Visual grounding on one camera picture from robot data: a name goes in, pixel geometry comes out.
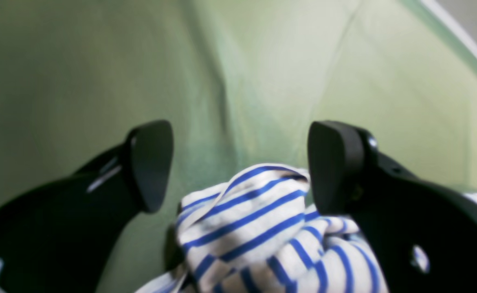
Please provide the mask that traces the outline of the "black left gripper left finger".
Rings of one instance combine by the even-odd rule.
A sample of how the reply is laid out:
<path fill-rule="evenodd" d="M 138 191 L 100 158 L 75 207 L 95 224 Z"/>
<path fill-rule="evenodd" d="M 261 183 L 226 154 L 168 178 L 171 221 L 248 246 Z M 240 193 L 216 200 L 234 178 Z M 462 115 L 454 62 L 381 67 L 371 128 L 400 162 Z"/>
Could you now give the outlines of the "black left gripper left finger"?
<path fill-rule="evenodd" d="M 74 173 L 0 206 L 0 293 L 93 293 L 126 225 L 162 208 L 170 122 L 132 128 Z"/>

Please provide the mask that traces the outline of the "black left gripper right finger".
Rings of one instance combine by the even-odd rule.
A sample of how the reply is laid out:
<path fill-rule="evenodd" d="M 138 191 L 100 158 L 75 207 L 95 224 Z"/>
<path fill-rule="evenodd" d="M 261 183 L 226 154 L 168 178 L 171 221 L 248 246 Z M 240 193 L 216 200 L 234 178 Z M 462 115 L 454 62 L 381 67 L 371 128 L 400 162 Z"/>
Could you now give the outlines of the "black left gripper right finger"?
<path fill-rule="evenodd" d="M 308 165 L 318 212 L 354 219 L 390 292 L 477 293 L 475 200 L 417 177 L 342 122 L 311 124 Z"/>

